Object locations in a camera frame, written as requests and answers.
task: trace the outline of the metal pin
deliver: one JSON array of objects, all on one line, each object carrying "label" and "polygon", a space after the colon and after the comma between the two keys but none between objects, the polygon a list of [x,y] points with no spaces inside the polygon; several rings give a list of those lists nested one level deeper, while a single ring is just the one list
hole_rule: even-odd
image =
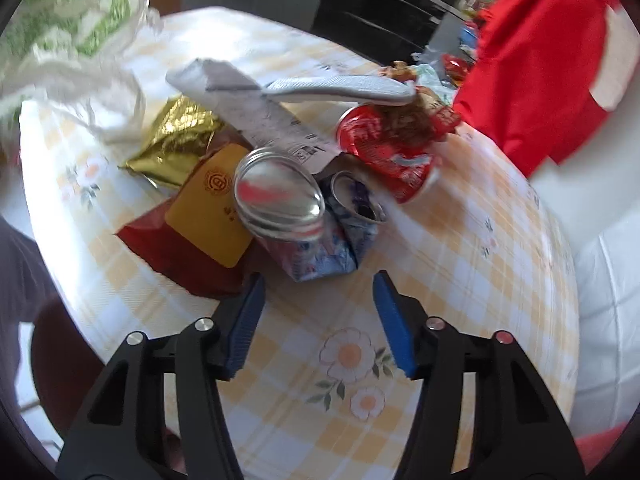
[{"label": "metal pin", "polygon": [[495,338],[498,340],[498,343],[502,343],[503,345],[510,345],[511,343],[513,343],[513,335],[505,330],[496,332]]},{"label": "metal pin", "polygon": [[142,332],[131,332],[127,336],[127,344],[131,346],[139,345],[144,340],[145,335]]},{"label": "metal pin", "polygon": [[201,332],[206,332],[207,330],[211,330],[213,328],[213,321],[209,317],[201,317],[196,321],[196,330],[200,330]]},{"label": "metal pin", "polygon": [[427,320],[427,328],[429,330],[442,330],[446,325],[441,317],[433,316]]}]

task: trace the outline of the gold foil wrapper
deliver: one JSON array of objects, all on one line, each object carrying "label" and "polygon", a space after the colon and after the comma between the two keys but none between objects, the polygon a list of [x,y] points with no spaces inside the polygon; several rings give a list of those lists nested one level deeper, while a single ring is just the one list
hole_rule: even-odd
[{"label": "gold foil wrapper", "polygon": [[145,175],[160,186],[180,187],[213,135],[225,123],[185,96],[169,99],[147,131],[140,152],[121,168]]}]

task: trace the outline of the floor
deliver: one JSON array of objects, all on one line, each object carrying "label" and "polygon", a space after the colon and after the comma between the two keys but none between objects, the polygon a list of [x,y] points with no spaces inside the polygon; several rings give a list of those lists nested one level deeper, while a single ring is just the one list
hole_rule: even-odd
[{"label": "floor", "polygon": [[[18,231],[33,238],[31,220],[24,197],[22,175],[18,168],[0,167],[0,214]],[[33,385],[30,365],[30,345],[33,324],[20,324],[20,369],[15,381],[18,404],[22,416],[33,434],[41,441],[50,455],[57,459],[63,441],[53,429],[44,410],[37,404],[38,396]]]}]

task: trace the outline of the tablecloth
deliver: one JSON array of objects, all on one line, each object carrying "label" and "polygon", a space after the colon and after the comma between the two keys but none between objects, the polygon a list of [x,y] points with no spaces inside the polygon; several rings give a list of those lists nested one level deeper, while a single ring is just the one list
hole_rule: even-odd
[{"label": "tablecloth", "polygon": [[[168,69],[195,57],[227,59],[260,83],[280,76],[374,73],[377,67],[315,36],[221,8],[164,19],[142,32],[124,65],[145,90],[150,122],[175,94]],[[349,104],[287,105],[330,136]],[[105,361],[127,333],[179,332],[216,302],[154,273],[114,236],[168,192],[119,170],[137,146],[104,146],[71,119],[27,102],[20,118],[24,183],[33,232],[66,306]],[[220,385],[246,474],[264,480],[390,479],[420,389],[394,365],[372,302],[386,269],[402,294],[460,332],[513,332],[564,416],[578,356],[577,292],[570,250],[556,220],[491,140],[468,126],[441,148],[442,176],[405,206],[385,202],[390,222],[362,268],[293,283],[270,262],[267,305],[246,365]],[[167,379],[168,425],[177,430]],[[473,402],[465,400],[454,469],[468,458]]]}]

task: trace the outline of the round table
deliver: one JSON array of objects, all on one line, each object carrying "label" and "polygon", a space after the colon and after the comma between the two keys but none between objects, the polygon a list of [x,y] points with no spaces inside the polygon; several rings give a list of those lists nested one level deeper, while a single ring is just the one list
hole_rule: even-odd
[{"label": "round table", "polygon": [[[266,83],[282,76],[374,73],[334,43],[255,16],[211,8],[142,31],[123,65],[146,95],[146,122],[177,92],[168,69],[226,59]],[[328,136],[349,104],[287,105]],[[105,146],[46,105],[20,117],[33,232],[73,320],[107,361],[127,333],[180,332],[217,303],[153,272],[114,235],[168,193],[117,165],[137,145]],[[441,147],[442,176],[409,205],[386,202],[390,222],[347,276],[294,283],[265,262],[267,305],[244,369],[220,385],[242,469],[263,479],[391,478],[420,389],[395,367],[372,302],[388,270],[401,294],[460,332],[513,332],[568,418],[578,358],[577,291],[556,220],[491,140],[463,125]],[[465,393],[472,391],[472,378]],[[175,391],[167,422],[177,429]],[[473,402],[465,395],[454,469],[465,466]]]}]

